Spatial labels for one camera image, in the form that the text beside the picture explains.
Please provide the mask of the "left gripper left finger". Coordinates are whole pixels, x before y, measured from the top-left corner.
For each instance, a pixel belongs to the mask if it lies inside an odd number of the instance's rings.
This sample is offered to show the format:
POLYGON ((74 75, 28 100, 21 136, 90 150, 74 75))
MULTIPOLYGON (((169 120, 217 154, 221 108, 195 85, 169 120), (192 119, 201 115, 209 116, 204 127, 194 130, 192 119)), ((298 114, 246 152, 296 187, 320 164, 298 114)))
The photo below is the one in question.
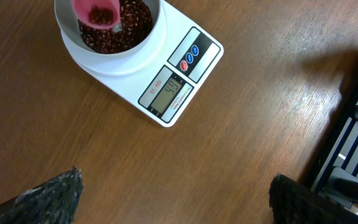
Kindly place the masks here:
POLYGON ((83 191, 76 167, 0 204, 0 223, 70 224, 83 191))

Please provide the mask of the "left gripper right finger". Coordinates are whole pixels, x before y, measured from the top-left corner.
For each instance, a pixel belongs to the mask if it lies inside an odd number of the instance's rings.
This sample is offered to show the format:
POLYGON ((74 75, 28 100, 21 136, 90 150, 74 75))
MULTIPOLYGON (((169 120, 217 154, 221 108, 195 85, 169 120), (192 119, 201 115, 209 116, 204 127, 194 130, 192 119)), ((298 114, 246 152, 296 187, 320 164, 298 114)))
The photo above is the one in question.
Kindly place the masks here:
POLYGON ((281 174, 270 183, 269 206, 278 224, 358 224, 358 215, 281 174))

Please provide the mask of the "pink measuring scoop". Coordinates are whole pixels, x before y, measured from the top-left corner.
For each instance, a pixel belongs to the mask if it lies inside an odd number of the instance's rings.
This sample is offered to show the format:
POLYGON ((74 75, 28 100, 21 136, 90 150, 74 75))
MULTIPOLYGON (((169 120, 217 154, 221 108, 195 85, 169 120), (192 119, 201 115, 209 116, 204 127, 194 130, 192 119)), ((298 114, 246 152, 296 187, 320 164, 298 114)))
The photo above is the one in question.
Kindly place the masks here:
POLYGON ((75 13, 75 16, 82 23, 94 29, 111 29, 121 22, 120 19, 121 6, 119 0, 71 0, 71 7, 75 13), (91 13, 91 8, 93 6, 106 8, 112 11, 112 19, 110 25, 104 25, 104 24, 98 25, 98 24, 92 24, 90 22, 89 14, 91 13))

